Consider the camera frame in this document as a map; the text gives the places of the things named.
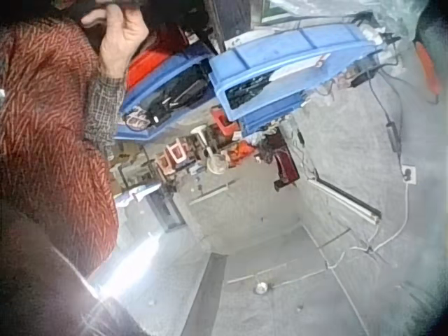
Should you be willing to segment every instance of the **hand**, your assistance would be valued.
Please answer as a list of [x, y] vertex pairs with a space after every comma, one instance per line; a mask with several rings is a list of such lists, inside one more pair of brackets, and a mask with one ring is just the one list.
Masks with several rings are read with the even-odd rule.
[[100, 71], [109, 78], [123, 78], [133, 54], [148, 35], [139, 9], [121, 9], [115, 4], [95, 9], [81, 22], [91, 25], [106, 19], [106, 35], [99, 49]]

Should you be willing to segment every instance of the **wall socket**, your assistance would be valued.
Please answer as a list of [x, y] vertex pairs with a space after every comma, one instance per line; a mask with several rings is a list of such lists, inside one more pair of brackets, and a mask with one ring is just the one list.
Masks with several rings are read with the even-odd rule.
[[414, 186], [417, 184], [417, 169], [416, 169], [416, 167], [402, 164], [401, 171], [403, 173], [405, 183], [413, 184]]

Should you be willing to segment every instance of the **plaid sleeve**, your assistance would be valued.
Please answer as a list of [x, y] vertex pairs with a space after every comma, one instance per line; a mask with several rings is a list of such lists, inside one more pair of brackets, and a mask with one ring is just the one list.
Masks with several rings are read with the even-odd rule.
[[125, 79], [99, 74], [90, 84], [84, 138], [102, 153], [114, 144], [118, 112], [125, 98]]

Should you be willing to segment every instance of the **orange object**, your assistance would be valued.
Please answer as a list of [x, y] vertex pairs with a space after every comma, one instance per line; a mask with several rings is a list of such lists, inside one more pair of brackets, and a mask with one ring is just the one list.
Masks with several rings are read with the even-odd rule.
[[155, 161], [165, 176], [176, 172], [176, 170], [174, 169], [176, 163], [167, 149], [165, 149], [163, 153], [158, 153], [155, 156]]
[[426, 84], [428, 85], [429, 90], [434, 95], [440, 95], [442, 91], [442, 85], [440, 84], [440, 80], [435, 73], [434, 63], [431, 59], [431, 56], [428, 54], [428, 51], [420, 42], [415, 43], [416, 53], [419, 56], [420, 63], [423, 66], [423, 70], [425, 71]]
[[210, 111], [215, 123], [219, 127], [221, 133], [223, 133], [226, 137], [231, 137], [233, 133], [240, 130], [237, 122], [230, 122], [227, 119], [227, 116], [223, 109], [221, 108], [212, 108]]
[[186, 46], [188, 39], [181, 29], [174, 24], [166, 25], [157, 32], [157, 41], [132, 60], [127, 73], [127, 89], [131, 90], [164, 61], [181, 52]]
[[237, 166], [244, 158], [247, 158], [255, 152], [255, 150], [255, 147], [249, 145], [245, 140], [240, 141], [234, 148], [227, 151], [230, 158], [230, 166]]

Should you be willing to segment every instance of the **blue plastic crate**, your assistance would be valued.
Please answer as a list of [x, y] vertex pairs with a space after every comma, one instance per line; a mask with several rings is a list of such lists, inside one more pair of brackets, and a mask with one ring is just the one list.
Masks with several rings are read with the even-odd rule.
[[[156, 70], [144, 78], [135, 88], [126, 94], [122, 108], [121, 116], [129, 113], [136, 105], [139, 105], [145, 98], [158, 90], [163, 89], [163, 85], [171, 79], [181, 76], [181, 74], [195, 64], [201, 63], [203, 60], [213, 57], [214, 54], [201, 42], [192, 44], [184, 52], [176, 54], [165, 61]], [[204, 96], [196, 101], [192, 106], [179, 108], [172, 113], [171, 118], [164, 121], [155, 128], [147, 129], [142, 132], [135, 132], [126, 125], [118, 125], [118, 133], [115, 136], [117, 140], [132, 140], [145, 142], [163, 133], [170, 125], [177, 120], [186, 116], [193, 109], [207, 102], [214, 97], [212, 87], [205, 92]]]
[[[268, 116], [289, 113], [302, 102], [298, 94], [344, 71], [356, 60], [374, 52], [376, 45], [365, 39], [354, 24], [325, 24], [285, 31], [260, 38], [210, 59], [209, 74], [216, 96], [230, 121], [251, 115], [242, 121], [253, 129], [257, 111], [265, 122]], [[226, 92], [261, 75], [270, 76], [284, 66], [325, 56], [320, 67], [311, 66], [267, 84], [259, 94], [231, 108]]]

